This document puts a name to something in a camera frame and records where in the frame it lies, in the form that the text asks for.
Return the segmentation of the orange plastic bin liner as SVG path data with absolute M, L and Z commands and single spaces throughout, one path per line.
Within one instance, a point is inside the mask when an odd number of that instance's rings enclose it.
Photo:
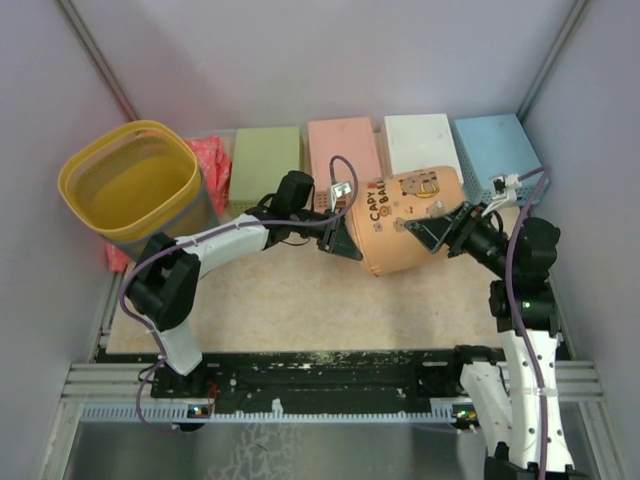
M 433 255 L 405 223 L 442 216 L 465 200 L 459 176 L 450 166 L 361 182 L 347 227 L 363 255 L 362 269 L 381 276 L 429 263 Z

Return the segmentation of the pink perforated plastic basket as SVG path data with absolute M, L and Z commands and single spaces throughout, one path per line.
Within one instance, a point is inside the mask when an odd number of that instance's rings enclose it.
M 317 120 L 308 123 L 309 162 L 315 183 L 314 207 L 323 213 L 328 208 L 331 186 L 330 159 L 345 157 L 360 181 L 382 176 L 377 144 L 369 117 Z

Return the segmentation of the white perforated plastic basket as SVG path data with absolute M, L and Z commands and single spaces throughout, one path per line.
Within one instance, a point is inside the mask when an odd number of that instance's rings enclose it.
M 388 115 L 384 117 L 381 134 L 392 174 L 449 166 L 456 171 L 460 183 L 464 183 L 446 114 Z

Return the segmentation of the blue perforated plastic basket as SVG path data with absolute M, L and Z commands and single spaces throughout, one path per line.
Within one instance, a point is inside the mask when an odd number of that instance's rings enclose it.
M 451 130 L 464 192 L 472 204 L 491 202 L 491 178 L 501 174 L 524 175 L 541 167 L 515 114 L 457 119 Z

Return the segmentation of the green perforated plastic basket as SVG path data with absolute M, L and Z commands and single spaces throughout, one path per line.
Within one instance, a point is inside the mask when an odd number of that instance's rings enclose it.
M 235 136 L 229 205 L 232 218 L 274 193 L 290 170 L 303 166 L 298 127 L 243 128 Z

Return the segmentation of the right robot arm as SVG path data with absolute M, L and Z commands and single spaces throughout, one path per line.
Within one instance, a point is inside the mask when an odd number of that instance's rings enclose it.
M 486 479 L 582 479 L 565 439 L 556 379 L 560 327 L 549 283 L 561 232 L 521 212 L 511 234 L 485 205 L 463 203 L 406 229 L 430 252 L 468 255 L 496 275 L 489 306 L 507 367 L 466 347 L 446 372 L 448 387 L 468 395 L 486 442 Z

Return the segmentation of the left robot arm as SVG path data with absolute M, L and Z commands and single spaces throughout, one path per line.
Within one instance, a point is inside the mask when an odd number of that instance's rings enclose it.
M 323 213 L 307 206 L 314 190 L 310 175 L 290 171 L 276 192 L 232 221 L 190 236 L 158 233 L 148 240 L 121 286 L 119 303 L 153 336 L 160 362 L 174 372 L 172 383 L 184 395 L 197 396 L 208 384 L 208 373 L 199 366 L 203 354 L 188 320 L 203 277 L 232 260 L 282 243 L 291 234 L 315 240 L 325 253 L 362 260 L 346 227 L 346 215 L 359 194 L 358 181 L 332 184 L 330 191 L 348 202 Z

